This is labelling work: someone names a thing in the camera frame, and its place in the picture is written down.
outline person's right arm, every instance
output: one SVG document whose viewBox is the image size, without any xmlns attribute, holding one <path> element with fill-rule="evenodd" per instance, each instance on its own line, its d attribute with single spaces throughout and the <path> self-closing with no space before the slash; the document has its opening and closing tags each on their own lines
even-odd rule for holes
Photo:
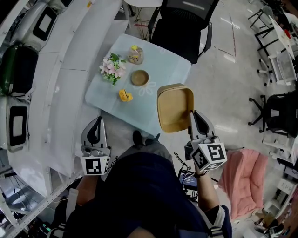
<svg viewBox="0 0 298 238">
<path fill-rule="evenodd" d="M 202 174 L 202 172 L 198 171 L 197 167 L 196 174 Z M 216 206 L 219 206 L 219 199 L 209 174 L 205 174 L 197 178 L 197 187 L 198 203 L 202 211 L 206 212 Z"/>
</svg>

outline flower bouquet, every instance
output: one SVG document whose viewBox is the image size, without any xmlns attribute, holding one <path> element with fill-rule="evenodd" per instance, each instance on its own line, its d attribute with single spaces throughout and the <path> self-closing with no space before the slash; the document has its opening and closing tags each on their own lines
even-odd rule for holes
<svg viewBox="0 0 298 238">
<path fill-rule="evenodd" d="M 111 53 L 109 58 L 103 58 L 103 63 L 99 66 L 103 78 L 113 82 L 113 85 L 125 74 L 126 60 L 120 60 L 120 55 Z"/>
</svg>

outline tan plastic basket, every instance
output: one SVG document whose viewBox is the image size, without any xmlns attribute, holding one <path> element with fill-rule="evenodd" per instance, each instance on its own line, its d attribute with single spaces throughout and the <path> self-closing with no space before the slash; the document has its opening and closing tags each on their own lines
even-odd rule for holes
<svg viewBox="0 0 298 238">
<path fill-rule="evenodd" d="M 190 110 L 194 110 L 194 94 L 183 84 L 162 86 L 157 91 L 159 123 L 164 132 L 172 133 L 190 126 Z"/>
</svg>

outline gray floor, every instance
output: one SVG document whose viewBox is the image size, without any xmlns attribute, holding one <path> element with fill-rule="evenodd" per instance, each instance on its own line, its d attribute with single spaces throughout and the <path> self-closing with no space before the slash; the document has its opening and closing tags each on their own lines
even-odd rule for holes
<svg viewBox="0 0 298 238">
<path fill-rule="evenodd" d="M 258 59 L 261 57 L 257 49 L 258 42 L 254 34 L 263 24 L 258 22 L 250 28 L 248 17 L 257 12 L 262 4 L 256 0 L 249 4 L 247 0 L 220 0 L 213 15 L 213 37 L 211 49 L 202 55 L 198 63 L 193 65 L 186 81 L 195 95 L 195 109 L 204 113 L 214 124 L 217 135 L 227 148 L 246 147 L 269 155 L 270 148 L 262 144 L 262 140 L 274 141 L 278 138 L 271 132 L 259 133 L 261 126 L 248 126 L 259 114 L 257 107 L 248 101 L 249 97 L 261 103 L 260 95 L 272 95 L 292 91 L 293 87 L 277 86 L 274 83 L 264 87 L 264 79 L 258 75 L 260 68 Z M 142 19 L 149 20 L 153 9 L 143 9 Z M 139 36 L 139 28 L 134 26 L 130 34 Z M 201 47 L 204 46 L 206 30 L 202 32 Z M 264 38 L 264 43 L 274 40 L 276 36 L 270 33 Z M 281 50 L 279 42 L 269 47 L 269 52 Z M 103 113 L 106 119 L 109 143 L 113 146 L 113 155 L 120 155 L 132 145 L 134 128 L 119 119 Z M 160 142 L 170 153 L 178 153 L 184 158 L 184 145 L 189 140 L 186 131 L 174 134 L 162 133 Z M 176 172 L 181 164 L 174 158 Z M 212 176 L 219 179 L 222 169 L 213 171 Z M 269 158 L 265 178 L 264 202 L 271 199 L 276 191 L 276 184 L 281 178 L 283 167 L 276 160 Z M 218 195 L 223 203 L 230 207 L 226 195 L 218 189 Z M 240 237 L 246 226 L 237 225 L 233 237 Z"/>
</svg>

